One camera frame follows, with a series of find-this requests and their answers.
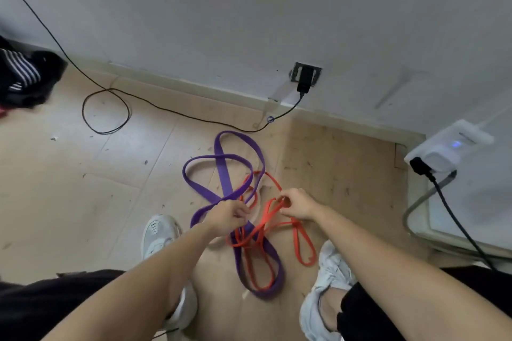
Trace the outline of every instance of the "person's left hand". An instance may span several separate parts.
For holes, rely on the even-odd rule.
[[[221,201],[208,212],[202,223],[212,228],[215,237],[225,236],[247,224],[249,212],[242,201]]]

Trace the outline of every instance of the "extension socket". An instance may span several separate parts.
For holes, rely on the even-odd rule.
[[[435,172],[450,172],[457,169],[463,157],[494,143],[494,137],[466,120],[452,125],[428,138],[404,160],[409,163],[421,158]]]

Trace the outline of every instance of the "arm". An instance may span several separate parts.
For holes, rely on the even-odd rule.
[[[248,212],[241,201],[220,202],[202,223],[88,298],[43,341],[151,339],[208,243],[246,224]]]
[[[282,213],[317,222],[408,341],[512,339],[512,320],[441,270],[380,240],[302,189]]]

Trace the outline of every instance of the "purple resistance band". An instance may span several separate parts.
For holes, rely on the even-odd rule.
[[[240,155],[236,154],[224,154],[224,151],[222,150],[221,146],[221,136],[223,134],[233,134],[237,137],[239,137],[241,140],[246,142],[251,148],[256,152],[258,155],[263,167],[259,173],[258,176],[256,176],[256,183],[254,184],[254,189],[245,201],[247,203],[249,200],[251,200],[254,196],[254,193],[258,189],[259,181],[261,180],[262,176],[265,174],[265,158],[263,157],[263,153],[261,149],[259,148],[258,144],[249,138],[247,135],[242,134],[240,132],[236,131],[222,131],[215,137],[215,143],[214,143],[214,155],[201,155],[196,156],[194,158],[190,158],[184,165],[183,165],[183,178],[185,181],[192,187],[196,192],[198,192],[200,195],[202,195],[204,198],[206,198],[209,202],[211,202],[208,206],[205,206],[201,209],[199,209],[197,212],[194,213],[192,216],[192,220],[190,221],[190,227],[193,227],[197,223],[201,221],[201,218],[203,215],[205,215],[210,209],[212,209],[215,205],[217,205],[219,202],[224,200],[238,200],[241,195],[243,195],[247,189],[251,186],[253,182],[253,165],[245,158],[242,158]],[[221,186],[222,186],[222,193],[224,194],[224,197],[219,197],[214,192],[210,191],[209,189],[205,188],[204,186],[201,186],[199,183],[192,181],[186,173],[186,168],[194,160],[197,159],[205,159],[205,158],[214,158],[215,163],[217,164],[217,171],[219,172],[219,178],[221,180]],[[229,173],[227,170],[226,165],[226,159],[233,159],[240,163],[243,163],[250,171],[250,175],[247,178],[246,182],[240,186],[237,190],[233,191],[233,186],[231,185],[231,179],[229,178]],[[245,233],[249,235],[253,229],[254,225],[250,222],[247,222],[245,228]],[[256,241],[258,238],[258,234],[255,234],[253,236],[253,240]],[[234,236],[234,232],[231,232],[231,242],[233,244],[236,244],[237,241]],[[240,281],[242,284],[254,295],[256,295],[258,298],[270,298],[272,295],[277,293],[279,289],[283,286],[284,280],[285,280],[285,271],[283,268],[283,265],[281,263],[281,260],[279,259],[279,255],[275,248],[272,246],[272,244],[266,239],[263,239],[263,249],[264,251],[273,259],[278,265],[278,272],[277,276],[275,277],[274,283],[266,290],[258,291],[252,289],[252,287],[249,285],[247,278],[244,273],[243,269],[243,262],[242,262],[242,249],[241,247],[234,247],[234,260],[237,266],[237,273],[240,278]]]

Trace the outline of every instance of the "white sneaker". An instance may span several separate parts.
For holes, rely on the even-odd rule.
[[[168,215],[154,215],[147,222],[140,250],[142,259],[160,251],[180,237],[180,228],[176,220]],[[181,292],[180,302],[169,319],[165,320],[164,330],[185,329],[197,313],[197,296],[190,281]]]
[[[304,299],[299,322],[304,335],[310,341],[339,341],[342,339],[341,335],[330,332],[323,324],[319,310],[320,297],[329,287],[348,291],[357,280],[330,240],[323,244],[318,264],[320,269],[317,281]]]

